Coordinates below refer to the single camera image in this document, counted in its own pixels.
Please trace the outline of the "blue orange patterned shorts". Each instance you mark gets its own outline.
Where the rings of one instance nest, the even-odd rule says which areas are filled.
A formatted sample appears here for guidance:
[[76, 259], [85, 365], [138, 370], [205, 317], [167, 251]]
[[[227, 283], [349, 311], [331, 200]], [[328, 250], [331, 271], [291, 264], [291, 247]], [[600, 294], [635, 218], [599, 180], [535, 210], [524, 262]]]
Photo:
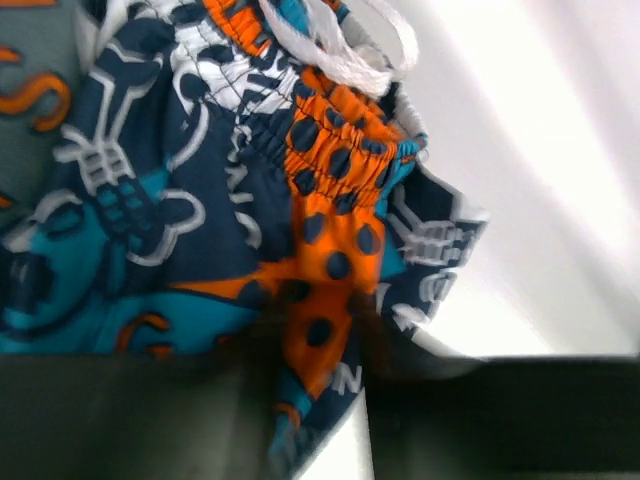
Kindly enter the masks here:
[[427, 326], [488, 216], [424, 165], [341, 1], [1, 5], [1, 350], [223, 353], [283, 328], [270, 476], [381, 372], [465, 371]]

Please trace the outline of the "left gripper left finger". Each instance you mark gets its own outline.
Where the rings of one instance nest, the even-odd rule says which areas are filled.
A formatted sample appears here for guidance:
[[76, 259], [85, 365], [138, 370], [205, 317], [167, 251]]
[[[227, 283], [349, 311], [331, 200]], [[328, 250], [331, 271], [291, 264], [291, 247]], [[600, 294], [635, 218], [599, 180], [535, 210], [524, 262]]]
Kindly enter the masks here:
[[1, 359], [5, 479], [266, 479], [281, 325], [208, 355]]

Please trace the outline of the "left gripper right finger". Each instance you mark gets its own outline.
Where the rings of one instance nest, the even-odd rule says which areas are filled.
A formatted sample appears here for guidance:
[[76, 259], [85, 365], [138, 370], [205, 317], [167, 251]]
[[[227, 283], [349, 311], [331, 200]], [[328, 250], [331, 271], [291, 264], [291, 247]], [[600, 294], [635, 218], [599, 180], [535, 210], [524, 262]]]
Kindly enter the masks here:
[[362, 294], [366, 407], [378, 479], [635, 479], [639, 361], [428, 356]]

